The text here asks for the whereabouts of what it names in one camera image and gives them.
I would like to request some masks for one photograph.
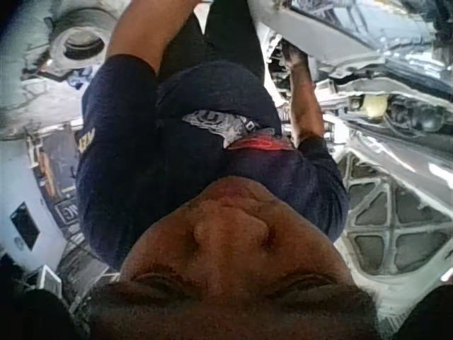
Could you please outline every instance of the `navy blue shirt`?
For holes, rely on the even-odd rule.
[[[323,141],[295,149],[268,92],[237,64],[204,64],[158,86],[146,62],[114,56],[82,109],[80,223],[114,269],[154,222],[230,175],[263,184],[332,241],[343,231],[348,197]]]

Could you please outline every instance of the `white wall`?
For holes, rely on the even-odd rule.
[[[25,140],[0,142],[0,160],[0,245],[15,262],[30,271],[43,264],[55,270],[66,240],[47,209],[30,169]],[[24,244],[21,251],[14,244],[14,238],[20,235],[10,216],[22,202],[40,230],[32,250]]]

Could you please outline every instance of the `person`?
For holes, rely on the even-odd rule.
[[[246,0],[134,0],[82,101],[81,228],[120,282],[103,339],[374,339],[333,243],[348,198],[306,56],[285,43],[294,144],[263,87]]]

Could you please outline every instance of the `dark pants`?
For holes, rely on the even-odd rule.
[[[195,14],[164,52],[159,83],[204,62],[228,60],[242,65],[264,83],[264,59],[247,0],[214,0],[205,35]]]

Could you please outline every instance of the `nose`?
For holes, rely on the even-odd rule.
[[[206,273],[213,295],[232,296],[243,290],[244,280],[255,277],[252,272],[261,267],[268,247],[270,228],[238,205],[206,200],[193,220],[196,266]]]

